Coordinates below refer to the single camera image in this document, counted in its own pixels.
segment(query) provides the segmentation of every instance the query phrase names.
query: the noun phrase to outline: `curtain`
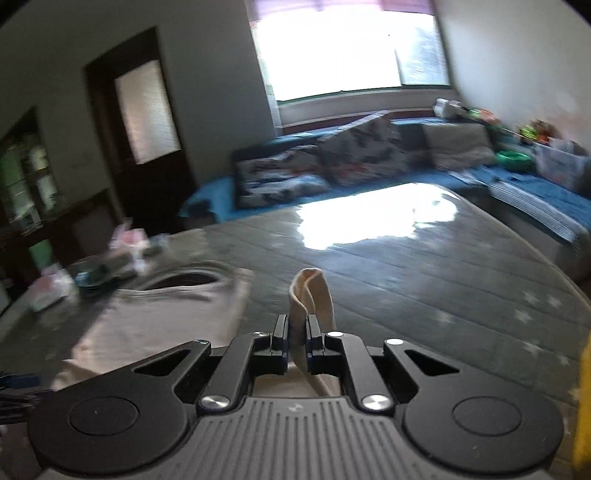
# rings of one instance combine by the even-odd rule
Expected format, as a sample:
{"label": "curtain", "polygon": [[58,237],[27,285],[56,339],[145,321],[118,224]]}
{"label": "curtain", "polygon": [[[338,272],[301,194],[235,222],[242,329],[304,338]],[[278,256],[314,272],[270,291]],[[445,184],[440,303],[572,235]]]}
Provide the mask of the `curtain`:
{"label": "curtain", "polygon": [[379,5],[391,12],[434,13],[431,0],[246,0],[251,21],[289,10],[312,8],[321,11],[335,5]]}

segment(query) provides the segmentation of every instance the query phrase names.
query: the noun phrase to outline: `blue blanket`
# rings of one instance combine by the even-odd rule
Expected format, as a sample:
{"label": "blue blanket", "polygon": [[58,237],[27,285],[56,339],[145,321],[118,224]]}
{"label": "blue blanket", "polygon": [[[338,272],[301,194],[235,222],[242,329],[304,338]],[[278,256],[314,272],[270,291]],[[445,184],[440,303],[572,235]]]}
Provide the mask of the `blue blanket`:
{"label": "blue blanket", "polygon": [[245,218],[251,215],[258,215],[260,213],[265,213],[280,208],[302,205],[304,203],[318,202],[320,200],[346,197],[349,195],[371,192],[373,190],[385,189],[405,183],[431,183],[435,185],[441,185],[442,187],[450,189],[462,196],[475,192],[482,194],[488,193],[488,190],[483,186],[468,185],[445,172],[429,169],[405,173],[394,179],[376,179],[361,185],[350,187],[336,186],[329,192],[321,193],[311,197],[300,197],[292,203],[253,209],[235,209],[233,198],[234,180],[231,176],[227,176],[211,181],[191,195],[191,197],[181,208],[179,216],[191,218],[191,207],[198,204],[202,200],[208,200],[211,204],[210,209],[215,215],[216,221],[218,223],[229,222],[230,220]]}
{"label": "blue blanket", "polygon": [[504,181],[524,192],[535,195],[568,217],[591,229],[591,200],[570,192],[548,180],[532,174],[513,173],[503,167],[478,167],[471,170],[480,181],[490,185]]}

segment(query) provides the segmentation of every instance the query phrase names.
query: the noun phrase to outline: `pillow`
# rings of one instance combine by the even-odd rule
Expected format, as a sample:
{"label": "pillow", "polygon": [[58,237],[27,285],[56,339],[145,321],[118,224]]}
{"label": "pillow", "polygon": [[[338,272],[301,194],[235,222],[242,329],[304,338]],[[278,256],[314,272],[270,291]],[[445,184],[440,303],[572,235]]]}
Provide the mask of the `pillow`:
{"label": "pillow", "polygon": [[491,140],[481,124],[424,124],[435,167],[464,170],[495,162]]}
{"label": "pillow", "polygon": [[302,145],[268,158],[243,160],[237,165],[239,181],[280,181],[302,175],[318,173],[321,169],[316,145]]}
{"label": "pillow", "polygon": [[350,186],[408,171],[400,136],[378,112],[318,139],[320,158],[332,182]]}
{"label": "pillow", "polygon": [[328,192],[330,184],[322,177],[311,173],[282,181],[247,183],[245,194],[238,199],[239,208],[257,208],[291,203],[299,197]]}
{"label": "pillow", "polygon": [[540,177],[571,192],[586,195],[591,190],[591,158],[537,144],[535,163]]}

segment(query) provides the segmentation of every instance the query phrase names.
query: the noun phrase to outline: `black circular pad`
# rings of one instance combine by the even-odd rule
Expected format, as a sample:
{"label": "black circular pad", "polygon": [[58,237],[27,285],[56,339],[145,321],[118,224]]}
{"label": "black circular pad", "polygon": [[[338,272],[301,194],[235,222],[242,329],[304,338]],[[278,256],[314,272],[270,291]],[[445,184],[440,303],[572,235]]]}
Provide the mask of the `black circular pad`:
{"label": "black circular pad", "polygon": [[453,418],[464,430],[484,437],[506,435],[521,423],[517,407],[495,397],[463,400],[453,409]]}
{"label": "black circular pad", "polygon": [[187,411],[168,377],[115,371],[56,392],[28,421],[41,466],[72,476],[136,471],[184,437]]}
{"label": "black circular pad", "polygon": [[555,406],[471,368],[429,377],[404,411],[408,438],[462,474],[511,476],[551,460],[562,440]]}
{"label": "black circular pad", "polygon": [[87,435],[110,436],[122,433],[138,419],[138,409],[119,397],[86,400],[70,411],[70,424]]}

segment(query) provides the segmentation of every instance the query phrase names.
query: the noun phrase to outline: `green bowl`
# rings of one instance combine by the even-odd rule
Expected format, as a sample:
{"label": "green bowl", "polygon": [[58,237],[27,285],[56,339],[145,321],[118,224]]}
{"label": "green bowl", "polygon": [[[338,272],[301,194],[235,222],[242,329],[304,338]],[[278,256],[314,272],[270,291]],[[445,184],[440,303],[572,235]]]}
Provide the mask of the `green bowl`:
{"label": "green bowl", "polygon": [[497,153],[496,162],[510,171],[530,171],[534,168],[534,161],[529,155],[508,150]]}

